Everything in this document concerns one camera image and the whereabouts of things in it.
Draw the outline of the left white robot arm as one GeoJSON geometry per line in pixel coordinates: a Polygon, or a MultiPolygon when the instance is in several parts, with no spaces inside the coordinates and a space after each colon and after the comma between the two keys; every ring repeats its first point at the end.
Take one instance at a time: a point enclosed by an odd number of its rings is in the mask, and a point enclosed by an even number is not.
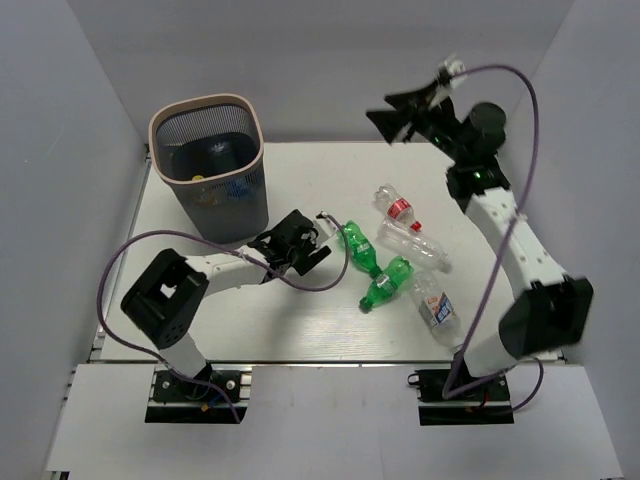
{"type": "Polygon", "coordinates": [[[311,220],[294,210],[274,228],[227,255],[182,256],[168,248],[156,255],[121,301],[121,310],[170,367],[177,387],[199,399],[211,387],[212,369],[189,334],[202,300],[245,285],[262,285],[289,269],[303,276],[331,253],[338,232],[331,220],[311,220]]]}

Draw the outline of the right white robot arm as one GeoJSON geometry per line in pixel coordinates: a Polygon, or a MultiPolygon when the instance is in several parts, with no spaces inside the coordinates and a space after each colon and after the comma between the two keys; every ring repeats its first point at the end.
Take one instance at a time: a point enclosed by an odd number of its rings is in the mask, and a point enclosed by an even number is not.
{"type": "Polygon", "coordinates": [[[446,172],[450,196],[483,234],[507,276],[514,302],[494,331],[467,343],[454,358],[453,390],[472,399],[488,377],[519,360],[573,346],[583,337],[594,289],[571,277],[547,252],[518,210],[500,169],[498,149],[506,140],[506,114],[496,104],[475,104],[458,120],[449,97],[435,85],[385,97],[387,108],[367,111],[384,140],[408,142],[419,134],[452,160],[446,172]]]}

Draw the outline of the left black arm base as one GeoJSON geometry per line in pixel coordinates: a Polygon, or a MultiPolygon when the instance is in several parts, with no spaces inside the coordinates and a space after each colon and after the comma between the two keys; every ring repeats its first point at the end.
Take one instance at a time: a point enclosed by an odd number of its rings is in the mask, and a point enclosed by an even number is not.
{"type": "MultiPolygon", "coordinates": [[[[214,366],[209,382],[232,401],[240,421],[246,414],[252,369],[214,366]]],[[[177,379],[166,369],[156,369],[150,387],[145,422],[149,424],[237,424],[223,396],[215,389],[177,379]]]]}

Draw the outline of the white blue label bottle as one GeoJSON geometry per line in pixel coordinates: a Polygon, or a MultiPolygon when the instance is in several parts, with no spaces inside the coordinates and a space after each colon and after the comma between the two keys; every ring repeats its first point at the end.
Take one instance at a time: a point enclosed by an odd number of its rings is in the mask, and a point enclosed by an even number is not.
{"type": "Polygon", "coordinates": [[[416,273],[409,293],[434,339],[457,351],[464,342],[461,321],[434,274],[429,270],[416,273]]]}

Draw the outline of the green bottle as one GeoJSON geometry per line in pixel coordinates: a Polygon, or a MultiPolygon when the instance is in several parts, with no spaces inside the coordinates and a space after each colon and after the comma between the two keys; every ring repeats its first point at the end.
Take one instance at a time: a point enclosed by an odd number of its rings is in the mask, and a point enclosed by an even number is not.
{"type": "Polygon", "coordinates": [[[378,265],[376,250],[356,222],[348,220],[342,226],[338,237],[340,242],[346,238],[349,257],[358,270],[372,279],[381,274],[382,269],[378,265]]]}
{"type": "Polygon", "coordinates": [[[394,257],[388,266],[371,282],[359,301],[359,308],[370,312],[374,307],[390,301],[414,273],[414,267],[402,256],[394,257]]]}

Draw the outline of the red label clear bottle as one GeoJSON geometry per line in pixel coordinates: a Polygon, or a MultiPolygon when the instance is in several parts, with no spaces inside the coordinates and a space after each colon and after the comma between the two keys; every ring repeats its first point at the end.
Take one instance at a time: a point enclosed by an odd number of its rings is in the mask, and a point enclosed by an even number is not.
{"type": "Polygon", "coordinates": [[[374,205],[388,218],[409,229],[419,232],[422,224],[417,220],[413,206],[389,183],[378,188],[373,194],[374,205]]]}

